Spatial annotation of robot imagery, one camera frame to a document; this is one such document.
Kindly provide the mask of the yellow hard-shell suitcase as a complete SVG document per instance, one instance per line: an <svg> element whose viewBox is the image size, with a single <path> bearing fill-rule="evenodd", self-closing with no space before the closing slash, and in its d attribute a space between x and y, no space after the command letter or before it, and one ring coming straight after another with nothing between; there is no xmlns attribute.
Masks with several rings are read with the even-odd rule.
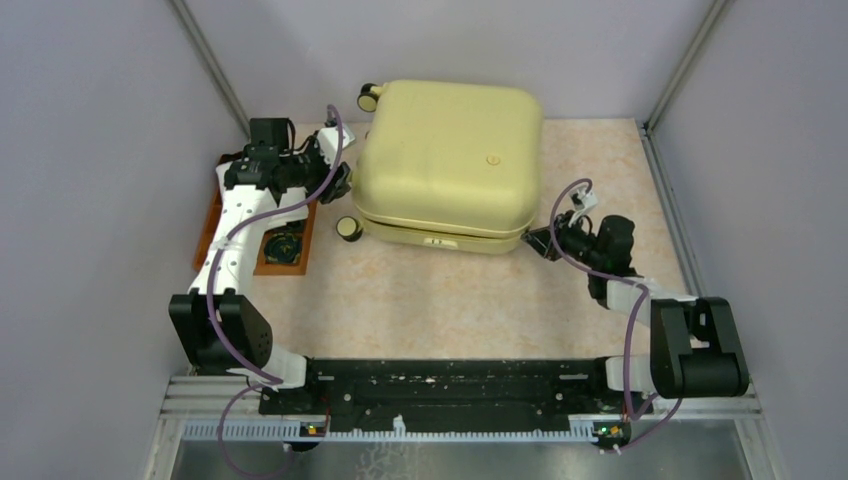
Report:
<svg viewBox="0 0 848 480"><path fill-rule="evenodd" d="M544 112L505 86L395 80L362 86L373 115L352 172L361 231L469 253L514 250L541 196Z"/></svg>

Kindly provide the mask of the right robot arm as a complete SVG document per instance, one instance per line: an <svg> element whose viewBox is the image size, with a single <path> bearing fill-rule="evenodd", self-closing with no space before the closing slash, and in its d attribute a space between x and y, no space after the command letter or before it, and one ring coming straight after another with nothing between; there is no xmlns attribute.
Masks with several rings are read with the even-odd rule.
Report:
<svg viewBox="0 0 848 480"><path fill-rule="evenodd" d="M635 224L609 215L594 232L573 211L522 240L550 261L565 259L588 276L592 299L649 329L649 352L609 357L606 373L586 385L589 404L612 412L627 389L666 399L740 397L750 386L732 308L720 297L675 293L637 273L632 265Z"/></svg>

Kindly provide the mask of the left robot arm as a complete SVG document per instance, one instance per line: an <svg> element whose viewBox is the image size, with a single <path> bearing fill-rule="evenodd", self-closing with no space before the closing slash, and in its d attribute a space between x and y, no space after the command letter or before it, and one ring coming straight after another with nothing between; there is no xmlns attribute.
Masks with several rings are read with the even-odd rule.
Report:
<svg viewBox="0 0 848 480"><path fill-rule="evenodd" d="M323 128L294 147L287 118L254 118L250 141L216 169L220 216L207 254L187 293L168 313L190 364L201 374L244 375L282 390L297 413L319 404L320 386L307 360L275 344L270 324L248 298L264 235L304 220L309 205L330 203L350 189L342 151L355 137L335 111Z"/></svg>

